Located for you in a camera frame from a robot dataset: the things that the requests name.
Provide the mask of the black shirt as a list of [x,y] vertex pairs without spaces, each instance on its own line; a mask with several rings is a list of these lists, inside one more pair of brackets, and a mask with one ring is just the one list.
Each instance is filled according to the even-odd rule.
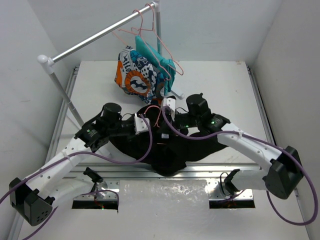
[[204,140],[200,137],[220,131],[229,120],[212,113],[202,94],[188,96],[186,105],[188,108],[186,113],[196,117],[198,129],[191,134],[191,139],[180,137],[175,133],[162,134],[168,142],[165,146],[161,146],[154,143],[153,137],[149,138],[148,132],[144,132],[136,136],[111,137],[110,142],[120,152],[136,160],[148,153],[142,162],[151,165],[153,170],[162,176],[172,176],[184,169],[187,162],[200,161],[225,149],[226,146],[219,143],[215,136]]

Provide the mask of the pink wire hanger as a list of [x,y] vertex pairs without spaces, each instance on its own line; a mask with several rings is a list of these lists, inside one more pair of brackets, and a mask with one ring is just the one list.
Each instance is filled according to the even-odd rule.
[[159,146],[165,146],[168,143],[168,139],[162,133],[163,117],[161,116],[161,108],[158,105],[150,104],[145,107],[142,113],[149,119],[154,143]]

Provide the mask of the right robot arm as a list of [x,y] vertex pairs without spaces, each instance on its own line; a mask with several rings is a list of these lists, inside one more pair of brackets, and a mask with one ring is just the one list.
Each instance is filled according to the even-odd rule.
[[297,166],[301,162],[298,151],[287,146],[277,149],[254,139],[240,130],[228,118],[212,113],[203,94],[192,94],[186,99],[188,111],[176,110],[176,99],[162,100],[163,127],[173,134],[173,150],[183,160],[198,161],[227,147],[258,164],[258,170],[234,169],[224,178],[220,189],[224,195],[234,195],[246,189],[266,190],[286,200],[304,177]]

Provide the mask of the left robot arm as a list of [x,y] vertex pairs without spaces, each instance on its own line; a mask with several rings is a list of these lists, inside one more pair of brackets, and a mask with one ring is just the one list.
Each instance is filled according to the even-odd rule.
[[121,110],[116,103],[106,103],[45,165],[24,179],[16,177],[9,183],[6,196],[11,206],[31,226],[48,219],[64,201],[87,194],[103,183],[103,178],[89,167],[75,179],[64,182],[63,178],[87,157],[95,156],[111,137],[136,134],[137,115],[123,120]]

